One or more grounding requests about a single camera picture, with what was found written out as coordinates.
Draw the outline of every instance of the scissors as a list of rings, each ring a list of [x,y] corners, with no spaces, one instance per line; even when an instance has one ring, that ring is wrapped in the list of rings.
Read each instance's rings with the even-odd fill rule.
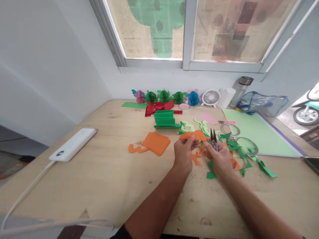
[[[214,147],[213,140],[215,141],[216,151],[218,152],[217,137],[216,137],[215,130],[213,130],[213,131],[214,131],[214,133],[212,132],[212,129],[210,129],[210,139],[212,141],[213,147]]]
[[[221,123],[221,124],[225,124],[225,123],[236,124],[235,121],[222,121],[222,120],[219,120],[218,123]]]

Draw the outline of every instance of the pink paper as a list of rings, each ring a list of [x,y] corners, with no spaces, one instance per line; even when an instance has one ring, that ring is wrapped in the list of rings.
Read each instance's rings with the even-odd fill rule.
[[[210,114],[210,113],[204,113],[201,115],[202,120],[206,120],[211,125],[219,124],[217,120]]]

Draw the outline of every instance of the person's left hand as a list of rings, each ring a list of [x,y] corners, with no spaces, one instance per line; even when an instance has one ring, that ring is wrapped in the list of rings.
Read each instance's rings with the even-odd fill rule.
[[[190,174],[193,168],[191,153],[197,148],[199,141],[195,140],[195,135],[191,135],[188,140],[179,139],[174,144],[175,160],[173,167]]]

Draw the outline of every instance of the white power bank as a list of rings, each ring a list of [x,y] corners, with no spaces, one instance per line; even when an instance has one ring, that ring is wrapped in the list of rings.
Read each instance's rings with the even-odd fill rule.
[[[67,162],[96,134],[92,128],[80,129],[72,138],[55,151],[50,160]]]

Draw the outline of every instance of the hand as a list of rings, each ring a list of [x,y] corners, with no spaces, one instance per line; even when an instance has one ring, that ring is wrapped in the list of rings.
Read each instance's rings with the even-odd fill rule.
[[[195,135],[191,135],[188,140],[179,139],[174,144],[175,160],[173,167],[178,168],[182,172],[190,174],[193,168],[191,153],[197,148],[199,141],[195,140]]]
[[[213,161],[214,173],[221,180],[226,176],[233,175],[233,164],[230,160],[229,149],[227,146],[223,145],[221,142],[217,141],[218,152],[216,147],[210,145],[208,142],[204,142],[204,146],[207,150],[207,157],[209,160]]]

